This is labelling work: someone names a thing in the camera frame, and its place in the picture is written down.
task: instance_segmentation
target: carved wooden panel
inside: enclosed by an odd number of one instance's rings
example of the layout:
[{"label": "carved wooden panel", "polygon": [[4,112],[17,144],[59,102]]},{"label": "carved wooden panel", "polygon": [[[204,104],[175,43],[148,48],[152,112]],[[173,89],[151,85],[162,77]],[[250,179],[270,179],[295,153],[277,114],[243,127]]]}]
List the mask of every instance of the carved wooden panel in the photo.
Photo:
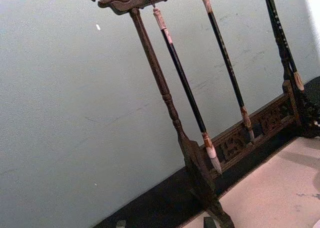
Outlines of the carved wooden panel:
[{"label": "carved wooden panel", "polygon": [[268,134],[281,127],[282,120],[290,115],[290,109],[290,104],[285,102],[266,112],[259,120],[263,133]]},{"label": "carved wooden panel", "polygon": [[228,161],[235,157],[237,154],[246,147],[246,141],[243,133],[237,132],[220,145],[225,159]]}]

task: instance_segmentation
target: wooden brush stand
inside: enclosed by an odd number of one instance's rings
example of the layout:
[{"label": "wooden brush stand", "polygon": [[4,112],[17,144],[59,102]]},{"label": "wooden brush stand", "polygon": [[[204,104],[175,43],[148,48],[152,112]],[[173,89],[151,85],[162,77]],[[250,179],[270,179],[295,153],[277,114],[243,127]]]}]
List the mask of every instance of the wooden brush stand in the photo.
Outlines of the wooden brush stand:
[{"label": "wooden brush stand", "polygon": [[[162,1],[166,0],[153,0],[154,3]],[[151,3],[148,0],[98,1],[100,8],[110,7],[117,15],[130,14],[155,81],[176,129],[178,142],[196,196],[202,202],[204,209],[220,223],[221,227],[234,227],[232,219],[224,212],[216,195],[214,180],[218,177],[218,174],[213,169],[206,149],[204,146],[199,146],[195,141],[188,139],[179,120],[170,90],[140,16],[140,9],[149,5]],[[255,133],[256,139],[254,140],[254,144],[246,138],[245,134],[247,131],[243,122],[235,124],[212,139],[223,171],[234,166],[240,160],[245,159],[248,154],[288,126],[294,129],[294,131],[300,131],[301,135],[307,137],[320,135],[319,127],[313,124],[315,111],[309,109],[308,105],[310,103],[299,93],[293,74],[285,64],[286,58],[283,57],[281,59],[284,66],[283,94],[250,115],[253,126],[259,128],[259,131]]]}]

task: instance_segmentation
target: black brush handle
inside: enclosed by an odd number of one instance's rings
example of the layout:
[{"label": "black brush handle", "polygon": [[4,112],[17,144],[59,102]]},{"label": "black brush handle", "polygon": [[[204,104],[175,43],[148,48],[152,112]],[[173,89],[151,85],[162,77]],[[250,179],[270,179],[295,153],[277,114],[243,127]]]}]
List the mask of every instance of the black brush handle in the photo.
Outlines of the black brush handle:
[{"label": "black brush handle", "polygon": [[294,62],[294,58],[293,58],[293,56],[291,54],[291,50],[289,48],[289,45],[288,45],[288,42],[287,42],[287,38],[285,36],[285,32],[284,32],[283,27],[281,25],[275,1],[274,0],[265,0],[265,1],[267,2],[268,9],[270,9],[271,22],[273,22],[274,25],[276,26],[276,28],[278,29],[278,34],[280,35],[281,43],[282,43],[283,47],[285,48],[285,50],[287,52],[287,56],[289,57],[289,62],[290,62],[292,71],[295,73],[295,72],[297,72],[297,67],[296,67],[296,64]]},{"label": "black brush handle", "polygon": [[161,13],[160,13],[160,10],[155,8],[153,10],[154,12],[154,16],[156,17],[156,20],[158,22],[158,25],[161,29],[161,32],[162,32],[162,35],[163,35],[163,38],[165,40],[165,43],[166,43],[166,46],[170,52],[170,55],[171,55],[171,58],[172,58],[172,61],[174,63],[174,66],[176,68],[176,71],[178,72],[178,75],[180,77],[180,80],[182,82],[182,85],[183,85],[183,88],[184,88],[184,91],[186,93],[186,96],[190,102],[190,105],[191,105],[191,108],[192,108],[192,111],[193,111],[193,114],[195,116],[195,119],[198,123],[198,126],[199,126],[199,129],[201,131],[201,133],[205,133],[207,130],[206,130],[206,127],[205,127],[205,124],[204,124],[204,121],[201,117],[201,114],[200,114],[200,111],[199,111],[199,108],[197,106],[197,103],[196,103],[196,100],[192,94],[192,91],[191,91],[191,88],[190,88],[190,85],[188,83],[188,80],[187,80],[187,77],[185,75],[185,72],[184,72],[184,69],[181,65],[181,62],[179,60],[179,57],[177,55],[177,52],[175,50],[175,47],[174,47],[174,44],[172,42],[172,39],[171,39],[171,36],[169,34],[169,31],[165,25],[165,22],[164,20],[162,19],[162,16],[161,16]]},{"label": "black brush handle", "polygon": [[219,30],[217,21],[215,19],[214,13],[210,12],[210,13],[208,13],[208,16],[209,16],[209,19],[210,19],[210,22],[211,22],[211,25],[212,25],[216,40],[217,40],[217,42],[219,44],[219,48],[221,50],[221,53],[222,53],[222,56],[223,56],[223,59],[224,59],[225,65],[226,65],[226,69],[228,70],[228,73],[229,73],[229,76],[230,76],[230,79],[231,79],[231,82],[232,82],[232,86],[233,86],[233,89],[234,89],[234,92],[235,92],[235,95],[236,95],[236,99],[237,99],[237,101],[239,103],[239,106],[243,107],[245,105],[244,104],[244,100],[242,99],[242,95],[241,95],[241,92],[240,92],[240,89],[239,89],[239,85],[237,83],[237,79],[236,79],[236,76],[235,76],[235,73],[234,73],[234,69],[232,68],[232,64],[231,64],[228,52],[226,50],[226,46],[225,46],[224,40],[222,39],[222,36],[221,36],[220,30]]}]

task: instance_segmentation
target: white wall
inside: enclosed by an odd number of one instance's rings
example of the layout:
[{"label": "white wall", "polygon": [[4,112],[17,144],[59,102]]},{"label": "white wall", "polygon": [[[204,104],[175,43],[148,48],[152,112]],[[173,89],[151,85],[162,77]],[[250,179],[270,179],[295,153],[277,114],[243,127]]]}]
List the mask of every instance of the white wall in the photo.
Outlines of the white wall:
[{"label": "white wall", "polygon": [[[283,81],[265,1],[211,1],[253,112]],[[305,1],[275,1],[303,80],[320,75]],[[90,0],[0,3],[1,227],[89,227],[183,167],[129,15]],[[202,0],[158,7],[215,136],[241,115]],[[201,142],[151,7],[142,18],[184,129]]]},{"label": "white wall", "polygon": [[320,51],[320,2],[319,0],[306,0],[309,19],[313,28],[314,39],[318,53]]}]

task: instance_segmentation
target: brush tip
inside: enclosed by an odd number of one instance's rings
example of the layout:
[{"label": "brush tip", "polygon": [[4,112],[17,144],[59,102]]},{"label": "brush tip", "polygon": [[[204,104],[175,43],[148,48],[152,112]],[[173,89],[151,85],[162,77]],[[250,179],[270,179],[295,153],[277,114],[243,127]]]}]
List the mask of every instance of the brush tip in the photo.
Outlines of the brush tip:
[{"label": "brush tip", "polygon": [[221,169],[221,166],[220,166],[220,162],[218,160],[218,157],[215,157],[213,159],[211,159],[211,162],[212,162],[212,165],[213,167],[215,168],[215,170],[219,173],[219,174],[222,174],[222,169]]},{"label": "brush tip", "polygon": [[253,144],[255,142],[255,134],[253,130],[249,130],[250,141]]}]

